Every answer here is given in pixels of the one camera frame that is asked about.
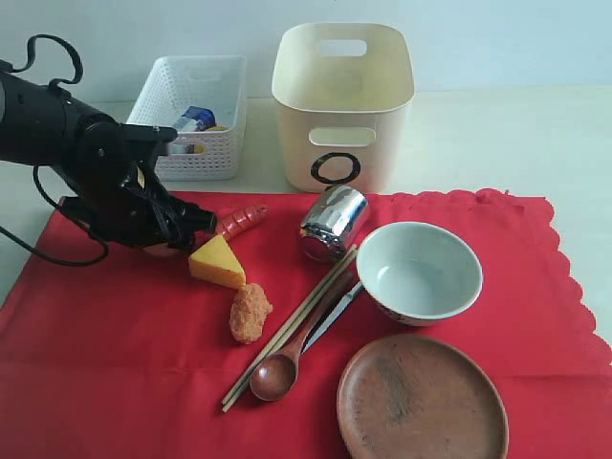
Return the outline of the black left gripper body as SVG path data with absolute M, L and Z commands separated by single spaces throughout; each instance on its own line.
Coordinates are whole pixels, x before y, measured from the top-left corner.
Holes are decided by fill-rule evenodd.
M 61 161 L 61 177 L 88 209 L 95 235 L 128 247 L 167 243 L 189 231 L 185 202 L 155 175 L 158 153 L 176 140 L 171 127 L 98 121 L 84 127 Z

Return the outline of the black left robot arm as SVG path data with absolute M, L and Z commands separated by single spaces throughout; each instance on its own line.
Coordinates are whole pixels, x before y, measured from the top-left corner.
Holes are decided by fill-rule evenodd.
M 74 192 L 56 209 L 102 245 L 192 251 L 217 216 L 169 193 L 155 173 L 170 127 L 125 124 L 87 105 L 57 78 L 37 85 L 1 64 L 1 159 L 50 167 Z

